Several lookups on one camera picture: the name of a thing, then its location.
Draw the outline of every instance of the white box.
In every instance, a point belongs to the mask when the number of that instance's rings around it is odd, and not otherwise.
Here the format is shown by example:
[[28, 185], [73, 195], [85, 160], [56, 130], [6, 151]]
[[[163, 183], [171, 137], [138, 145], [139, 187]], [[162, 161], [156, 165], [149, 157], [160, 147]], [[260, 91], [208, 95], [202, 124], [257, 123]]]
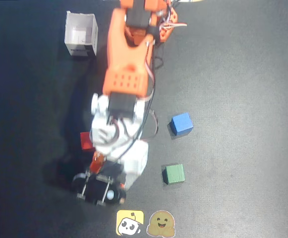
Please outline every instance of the white box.
[[72, 56], [96, 56], [98, 25], [95, 15], [67, 11], [64, 43]]

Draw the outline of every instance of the green cube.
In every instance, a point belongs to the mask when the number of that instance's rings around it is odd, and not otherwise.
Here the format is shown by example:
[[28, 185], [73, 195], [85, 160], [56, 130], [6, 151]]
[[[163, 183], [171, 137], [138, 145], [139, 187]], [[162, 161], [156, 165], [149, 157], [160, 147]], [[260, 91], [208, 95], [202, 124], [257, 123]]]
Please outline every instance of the green cube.
[[182, 164], [166, 166], [166, 184], [174, 184], [184, 181], [185, 177]]

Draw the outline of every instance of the yellow cartoon icon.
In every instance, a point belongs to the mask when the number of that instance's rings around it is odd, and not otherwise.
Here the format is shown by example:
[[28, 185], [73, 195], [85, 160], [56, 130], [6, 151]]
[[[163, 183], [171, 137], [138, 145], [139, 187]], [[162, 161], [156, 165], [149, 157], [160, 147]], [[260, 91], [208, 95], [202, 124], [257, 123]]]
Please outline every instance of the yellow cartoon icon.
[[119, 210], [116, 218], [116, 234], [136, 236], [143, 230], [144, 213], [142, 211]]
[[172, 238], [175, 236], [174, 218], [170, 212], [157, 211], [149, 220], [147, 234], [152, 237]]

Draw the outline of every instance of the dark tabletop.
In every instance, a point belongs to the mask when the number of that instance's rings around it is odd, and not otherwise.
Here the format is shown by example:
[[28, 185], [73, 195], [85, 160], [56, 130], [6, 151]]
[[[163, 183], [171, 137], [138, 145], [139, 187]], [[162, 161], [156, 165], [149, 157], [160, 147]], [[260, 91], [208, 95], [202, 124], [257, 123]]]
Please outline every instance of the dark tabletop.
[[[160, 130], [126, 203], [96, 207], [66, 190], [58, 170], [85, 156], [79, 133], [102, 88], [117, 4], [0, 1], [0, 237], [117, 237], [117, 210], [134, 209], [145, 225], [170, 211], [178, 238], [288, 238], [288, 0], [179, 4], [188, 27], [157, 50]], [[96, 15], [96, 60], [68, 54], [67, 10]], [[184, 112], [194, 129], [174, 138], [168, 123]], [[186, 181], [166, 186], [162, 166], [172, 163]]]

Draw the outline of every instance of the cube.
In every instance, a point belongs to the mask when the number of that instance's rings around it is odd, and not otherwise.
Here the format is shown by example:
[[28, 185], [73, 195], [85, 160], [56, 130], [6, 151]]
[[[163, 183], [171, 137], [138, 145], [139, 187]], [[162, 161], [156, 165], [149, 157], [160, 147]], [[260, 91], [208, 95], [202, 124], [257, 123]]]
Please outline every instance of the cube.
[[92, 142], [90, 140], [90, 132], [81, 132], [80, 133], [81, 139], [81, 148], [82, 150], [92, 150], [94, 149]]
[[175, 135], [188, 134], [193, 129], [189, 113], [183, 113], [173, 117], [170, 126]]
[[72, 56], [96, 56], [98, 25], [95, 15], [67, 11], [64, 43]]
[[185, 176], [184, 176], [184, 170], [183, 165], [170, 165], [166, 166], [166, 184], [174, 184], [178, 182], [184, 182]]

